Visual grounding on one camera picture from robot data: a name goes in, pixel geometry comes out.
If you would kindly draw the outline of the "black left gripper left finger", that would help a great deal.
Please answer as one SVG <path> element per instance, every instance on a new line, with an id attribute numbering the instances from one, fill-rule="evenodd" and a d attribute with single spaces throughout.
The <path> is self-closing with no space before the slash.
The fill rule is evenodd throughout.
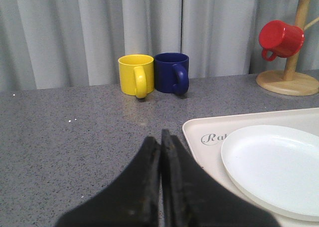
<path id="1" fill-rule="evenodd" d="M 65 213 L 57 227 L 157 227 L 160 145 L 146 137 L 125 170 L 103 191 Z"/>

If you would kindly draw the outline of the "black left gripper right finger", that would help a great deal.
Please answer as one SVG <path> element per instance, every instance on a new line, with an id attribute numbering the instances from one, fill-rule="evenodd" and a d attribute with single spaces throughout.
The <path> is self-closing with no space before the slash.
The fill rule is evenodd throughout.
<path id="1" fill-rule="evenodd" d="M 161 133 L 160 172 L 167 227 L 277 227 L 267 211 L 210 177 L 177 136 Z"/>

